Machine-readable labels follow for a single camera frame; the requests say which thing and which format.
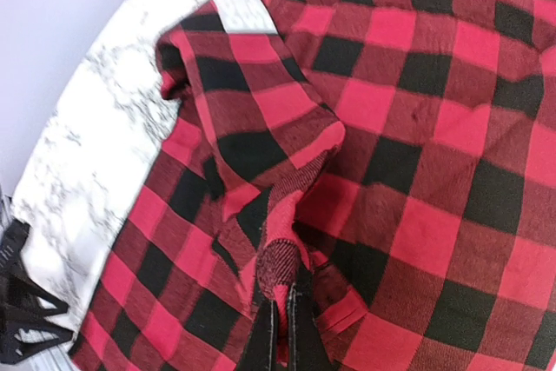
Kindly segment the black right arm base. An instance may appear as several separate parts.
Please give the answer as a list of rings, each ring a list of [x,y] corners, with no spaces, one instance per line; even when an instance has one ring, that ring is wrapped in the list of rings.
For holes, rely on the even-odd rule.
[[[16,365],[45,350],[63,345],[73,332],[50,321],[69,305],[28,276],[21,251],[30,225],[11,221],[1,237],[1,362]]]

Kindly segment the red black plaid shirt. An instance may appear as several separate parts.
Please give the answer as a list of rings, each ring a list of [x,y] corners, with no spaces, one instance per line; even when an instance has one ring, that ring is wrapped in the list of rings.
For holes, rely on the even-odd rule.
[[[209,0],[156,45],[180,108],[69,352],[250,370],[312,283],[332,370],[555,363],[555,0]]]

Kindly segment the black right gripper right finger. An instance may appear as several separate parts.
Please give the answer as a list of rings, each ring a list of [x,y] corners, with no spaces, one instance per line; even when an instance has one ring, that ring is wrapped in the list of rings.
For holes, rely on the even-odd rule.
[[[288,295],[288,369],[331,371],[332,364],[313,315],[312,283],[299,277]]]

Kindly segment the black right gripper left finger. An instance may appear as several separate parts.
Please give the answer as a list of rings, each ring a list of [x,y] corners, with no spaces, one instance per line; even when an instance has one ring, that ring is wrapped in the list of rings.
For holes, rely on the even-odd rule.
[[[279,334],[279,312],[275,301],[265,300],[258,311],[250,340],[249,369],[276,369]]]

